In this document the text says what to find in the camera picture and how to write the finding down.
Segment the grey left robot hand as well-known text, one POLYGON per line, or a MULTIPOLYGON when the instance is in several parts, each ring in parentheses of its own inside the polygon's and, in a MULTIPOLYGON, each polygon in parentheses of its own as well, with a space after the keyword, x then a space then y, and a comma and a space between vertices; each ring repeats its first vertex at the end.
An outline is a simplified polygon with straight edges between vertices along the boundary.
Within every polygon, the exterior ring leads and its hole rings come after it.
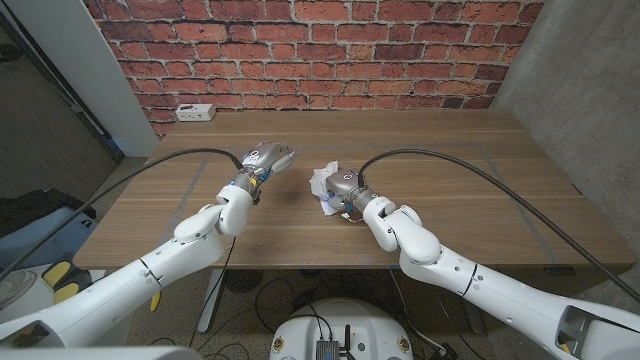
POLYGON ((242 159, 240 172, 233 185, 254 194, 273 174, 288 169, 299 152, 285 144, 261 142, 249 150, 242 159))

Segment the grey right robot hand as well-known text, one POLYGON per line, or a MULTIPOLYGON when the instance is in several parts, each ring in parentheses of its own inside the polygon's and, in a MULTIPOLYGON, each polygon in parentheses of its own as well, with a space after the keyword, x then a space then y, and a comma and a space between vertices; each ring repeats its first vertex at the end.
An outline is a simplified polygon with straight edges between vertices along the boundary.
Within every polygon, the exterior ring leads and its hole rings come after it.
POLYGON ((327 202, 336 210, 363 212, 371 202, 378 203, 377 194, 367 185, 359 186, 358 174, 340 170, 325 180, 327 202))

